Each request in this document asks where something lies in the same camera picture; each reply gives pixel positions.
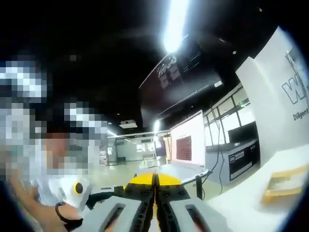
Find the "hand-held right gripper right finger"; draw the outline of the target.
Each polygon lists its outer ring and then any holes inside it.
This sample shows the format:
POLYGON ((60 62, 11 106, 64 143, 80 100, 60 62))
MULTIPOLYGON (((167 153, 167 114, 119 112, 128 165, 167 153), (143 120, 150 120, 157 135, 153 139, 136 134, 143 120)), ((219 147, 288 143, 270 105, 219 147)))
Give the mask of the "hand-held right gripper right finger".
POLYGON ((191 198, 181 182, 154 176, 157 219, 162 232, 228 232, 226 218, 200 198, 191 198))

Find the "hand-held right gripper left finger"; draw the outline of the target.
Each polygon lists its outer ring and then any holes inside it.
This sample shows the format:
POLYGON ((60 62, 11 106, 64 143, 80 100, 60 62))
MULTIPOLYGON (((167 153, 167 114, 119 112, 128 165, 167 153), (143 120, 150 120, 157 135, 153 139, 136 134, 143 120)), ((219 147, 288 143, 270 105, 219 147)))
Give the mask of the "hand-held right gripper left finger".
POLYGON ((144 232, 149 230, 155 201, 155 176, 132 178, 110 198, 86 214, 81 232, 144 232))

